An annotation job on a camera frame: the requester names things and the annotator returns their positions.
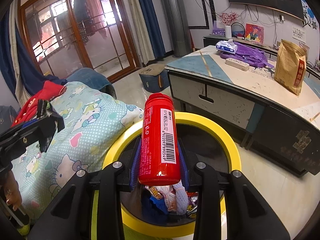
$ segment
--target bottle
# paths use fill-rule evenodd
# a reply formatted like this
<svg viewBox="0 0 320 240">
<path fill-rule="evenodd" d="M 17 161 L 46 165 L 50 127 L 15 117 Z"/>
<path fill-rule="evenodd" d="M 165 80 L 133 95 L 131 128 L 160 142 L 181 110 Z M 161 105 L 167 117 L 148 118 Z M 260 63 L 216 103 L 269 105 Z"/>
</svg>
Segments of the bottle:
<svg viewBox="0 0 320 240">
<path fill-rule="evenodd" d="M 139 182 L 148 186 L 180 181 L 179 150 L 172 99 L 150 95 L 145 104 L 140 152 Z"/>
</svg>

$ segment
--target kraft paper food bag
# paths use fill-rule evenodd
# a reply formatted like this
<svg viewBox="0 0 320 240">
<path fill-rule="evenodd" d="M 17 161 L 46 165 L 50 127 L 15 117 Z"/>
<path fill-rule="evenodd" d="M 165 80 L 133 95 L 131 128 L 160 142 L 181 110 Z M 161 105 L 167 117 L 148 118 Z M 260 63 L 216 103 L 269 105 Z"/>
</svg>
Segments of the kraft paper food bag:
<svg viewBox="0 0 320 240">
<path fill-rule="evenodd" d="M 306 52 L 290 41 L 281 40 L 275 80 L 298 96 L 306 69 Z"/>
</svg>

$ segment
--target metal screw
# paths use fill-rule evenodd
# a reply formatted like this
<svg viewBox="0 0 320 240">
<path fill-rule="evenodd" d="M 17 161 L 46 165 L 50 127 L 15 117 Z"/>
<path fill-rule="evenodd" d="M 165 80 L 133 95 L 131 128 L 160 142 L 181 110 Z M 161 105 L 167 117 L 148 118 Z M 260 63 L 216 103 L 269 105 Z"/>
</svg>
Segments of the metal screw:
<svg viewBox="0 0 320 240">
<path fill-rule="evenodd" d="M 237 170 L 232 172 L 232 175 L 235 176 L 236 178 L 239 178 L 241 174 L 242 174 L 241 171 L 237 171 Z"/>
<path fill-rule="evenodd" d="M 77 176 L 78 177 L 83 177 L 85 175 L 85 170 L 79 170 L 77 171 Z"/>
<path fill-rule="evenodd" d="M 114 162 L 114 163 L 112 164 L 112 166 L 113 166 L 114 168 L 118 169 L 118 168 L 120 168 L 120 167 L 122 166 L 122 163 L 121 163 L 121 162 Z"/>
<path fill-rule="evenodd" d="M 197 163 L 197 167 L 199 169 L 204 169 L 205 168 L 205 163 Z"/>
</svg>

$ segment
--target hello kitty blanket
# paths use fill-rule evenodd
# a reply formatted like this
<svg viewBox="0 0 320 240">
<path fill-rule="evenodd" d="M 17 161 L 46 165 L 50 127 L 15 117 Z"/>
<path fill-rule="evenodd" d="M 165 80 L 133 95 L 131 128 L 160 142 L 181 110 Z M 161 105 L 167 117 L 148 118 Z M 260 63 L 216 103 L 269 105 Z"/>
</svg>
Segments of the hello kitty blanket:
<svg viewBox="0 0 320 240">
<path fill-rule="evenodd" d="M 81 82 L 69 82 L 66 87 L 66 92 L 51 102 L 65 128 L 54 135 L 46 153 L 40 153 L 39 144 L 34 143 L 12 162 L 22 205 L 33 220 L 76 171 L 101 170 L 110 146 L 143 117 L 139 107 Z"/>
</svg>

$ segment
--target human hand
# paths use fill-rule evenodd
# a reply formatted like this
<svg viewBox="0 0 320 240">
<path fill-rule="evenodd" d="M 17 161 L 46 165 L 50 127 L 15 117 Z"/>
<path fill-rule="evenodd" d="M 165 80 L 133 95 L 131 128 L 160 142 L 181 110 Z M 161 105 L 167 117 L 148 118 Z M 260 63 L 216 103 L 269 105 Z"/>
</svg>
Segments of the human hand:
<svg viewBox="0 0 320 240">
<path fill-rule="evenodd" d="M 13 172 L 8 172 L 7 181 L 3 185 L 4 194 L 7 198 L 7 205 L 13 205 L 13 210 L 16 211 L 22 203 L 22 197 L 19 191 L 19 185 L 14 178 Z"/>
</svg>

